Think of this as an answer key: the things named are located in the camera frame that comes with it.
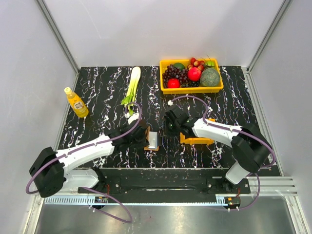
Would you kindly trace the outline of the orange leather card holder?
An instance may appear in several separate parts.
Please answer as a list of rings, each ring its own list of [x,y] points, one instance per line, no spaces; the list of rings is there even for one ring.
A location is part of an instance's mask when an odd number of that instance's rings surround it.
[[[144,147],[145,151],[158,151],[160,144],[160,134],[159,132],[154,132],[151,130],[149,126],[146,130],[146,139],[148,141],[148,145]]]

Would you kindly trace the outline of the small yellow plastic bin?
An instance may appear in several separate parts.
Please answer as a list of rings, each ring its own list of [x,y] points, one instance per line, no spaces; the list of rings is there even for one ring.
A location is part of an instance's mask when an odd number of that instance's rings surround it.
[[[191,126],[199,120],[198,117],[189,117],[182,125],[181,128],[186,128],[185,131],[180,132],[180,143],[189,144],[189,145],[196,145],[196,144],[203,144],[203,145],[212,145],[214,140],[204,137],[197,137],[194,133],[191,133]]]

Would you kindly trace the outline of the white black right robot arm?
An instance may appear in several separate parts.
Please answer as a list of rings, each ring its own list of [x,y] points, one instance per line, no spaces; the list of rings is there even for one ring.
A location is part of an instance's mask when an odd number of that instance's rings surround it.
[[[191,117],[174,105],[165,112],[166,127],[170,133],[188,137],[208,138],[231,147],[236,162],[222,180],[222,188],[228,193],[238,189],[239,183],[249,174],[256,174],[273,149],[257,126],[233,126],[206,118]]]

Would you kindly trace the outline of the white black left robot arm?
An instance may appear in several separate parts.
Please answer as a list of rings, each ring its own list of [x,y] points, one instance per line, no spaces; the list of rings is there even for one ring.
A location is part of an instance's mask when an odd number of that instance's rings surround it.
[[[78,172],[76,168],[94,159],[110,156],[121,148],[144,148],[148,145],[147,130],[148,127],[142,123],[132,123],[109,130],[94,140],[72,148],[58,151],[52,147],[43,149],[29,169],[31,179],[26,185],[26,193],[39,193],[41,197],[47,198],[62,189],[78,187],[102,192],[106,181],[95,169]]]

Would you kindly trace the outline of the red apple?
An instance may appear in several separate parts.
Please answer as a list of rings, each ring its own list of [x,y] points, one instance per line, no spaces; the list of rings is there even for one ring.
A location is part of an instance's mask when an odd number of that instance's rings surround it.
[[[179,88],[180,87],[180,81],[177,78],[171,78],[167,82],[167,88]]]

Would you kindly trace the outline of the dark blueberry cluster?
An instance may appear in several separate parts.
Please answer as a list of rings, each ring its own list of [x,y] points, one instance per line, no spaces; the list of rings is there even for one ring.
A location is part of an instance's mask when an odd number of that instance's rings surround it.
[[[192,88],[192,87],[198,87],[200,84],[199,81],[189,81],[189,82],[184,82],[181,84],[181,88]]]

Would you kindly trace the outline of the purple grape bunch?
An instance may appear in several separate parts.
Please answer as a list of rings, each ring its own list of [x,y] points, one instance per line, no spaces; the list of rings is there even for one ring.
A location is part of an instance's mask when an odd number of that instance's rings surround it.
[[[188,70],[179,70],[175,67],[173,67],[173,64],[170,64],[167,66],[165,71],[162,73],[162,80],[163,83],[167,86],[167,82],[171,78],[177,78],[180,81],[180,85],[184,82],[189,82],[188,79]]]

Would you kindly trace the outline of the green white celery stalk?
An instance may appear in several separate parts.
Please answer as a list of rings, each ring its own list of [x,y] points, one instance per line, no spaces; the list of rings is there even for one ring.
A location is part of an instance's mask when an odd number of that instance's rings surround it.
[[[137,96],[137,87],[141,77],[141,69],[136,66],[131,70],[130,82],[128,85],[128,90],[126,97],[121,101],[121,105],[127,107],[128,112],[125,114],[126,117],[133,115],[132,104],[130,102],[135,102]]]

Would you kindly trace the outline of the red pomegranate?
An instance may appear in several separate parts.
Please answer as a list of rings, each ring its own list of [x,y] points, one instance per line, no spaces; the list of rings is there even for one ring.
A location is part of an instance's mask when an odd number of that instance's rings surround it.
[[[188,71],[188,78],[191,81],[200,80],[201,71],[197,67],[193,67]]]

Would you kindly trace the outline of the green netted melon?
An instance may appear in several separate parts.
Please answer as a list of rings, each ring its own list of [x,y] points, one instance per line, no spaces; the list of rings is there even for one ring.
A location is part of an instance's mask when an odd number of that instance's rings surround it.
[[[215,87],[220,83],[220,75],[214,68],[208,68],[201,73],[200,85],[204,87]]]

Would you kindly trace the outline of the green lime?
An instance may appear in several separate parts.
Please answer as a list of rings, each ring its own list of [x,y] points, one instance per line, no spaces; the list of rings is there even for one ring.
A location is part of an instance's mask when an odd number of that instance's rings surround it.
[[[180,63],[180,62],[174,63],[173,67],[175,67],[175,68],[177,68],[179,70],[184,70],[185,69],[185,66],[182,63]]]

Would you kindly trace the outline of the yellow fruit tray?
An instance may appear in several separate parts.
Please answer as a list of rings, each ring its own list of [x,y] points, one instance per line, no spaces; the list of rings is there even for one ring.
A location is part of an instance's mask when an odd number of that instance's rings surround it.
[[[220,90],[224,88],[223,80],[220,74],[218,62],[215,58],[209,58],[208,60],[212,60],[215,62],[214,69],[218,71],[220,75],[220,83],[215,87],[204,87],[199,85],[198,87],[192,87],[192,88],[165,88],[165,84],[162,80],[162,73],[165,71],[168,65],[171,63],[177,63],[180,62],[184,66],[187,66],[190,64],[190,61],[188,59],[178,59],[178,60],[161,60],[159,62],[159,69],[160,69],[160,88],[163,94],[169,95],[169,94],[196,94],[196,93],[218,93]]]

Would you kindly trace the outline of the red cherry cluster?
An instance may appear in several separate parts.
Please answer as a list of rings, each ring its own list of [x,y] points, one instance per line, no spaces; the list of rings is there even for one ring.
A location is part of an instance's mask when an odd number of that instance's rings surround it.
[[[190,59],[190,64],[187,66],[187,69],[190,70],[192,68],[198,68],[200,71],[204,70],[205,61],[204,60],[197,60],[195,58]]]

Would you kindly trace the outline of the green apple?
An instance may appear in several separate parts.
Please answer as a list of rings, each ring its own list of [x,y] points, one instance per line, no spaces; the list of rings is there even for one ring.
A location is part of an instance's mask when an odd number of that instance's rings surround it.
[[[214,68],[214,67],[215,67],[215,62],[212,61],[212,60],[208,60],[204,64],[204,68],[205,69],[207,69],[207,68]]]

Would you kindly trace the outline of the yellow juice bottle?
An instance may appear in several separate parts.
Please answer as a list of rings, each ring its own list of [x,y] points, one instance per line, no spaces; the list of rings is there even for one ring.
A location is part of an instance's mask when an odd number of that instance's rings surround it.
[[[64,92],[73,111],[79,118],[87,117],[89,111],[82,99],[70,88],[66,87]]]

